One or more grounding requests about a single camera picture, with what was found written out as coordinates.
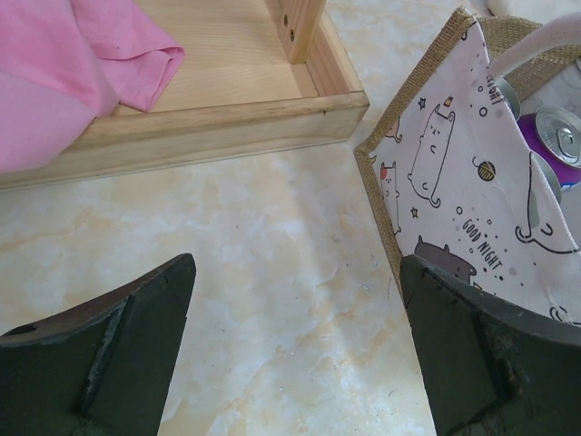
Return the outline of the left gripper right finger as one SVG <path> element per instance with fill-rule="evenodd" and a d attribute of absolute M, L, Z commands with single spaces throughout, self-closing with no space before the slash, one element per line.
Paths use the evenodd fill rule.
<path fill-rule="evenodd" d="M 419 258 L 401 292 L 439 435 L 577 435 L 580 329 Z"/>

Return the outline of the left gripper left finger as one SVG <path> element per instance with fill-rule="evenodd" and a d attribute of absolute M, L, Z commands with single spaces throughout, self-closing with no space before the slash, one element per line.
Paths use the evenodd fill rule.
<path fill-rule="evenodd" d="M 157 434 L 195 276 L 192 255 L 183 253 L 2 334 L 2 434 Z"/>

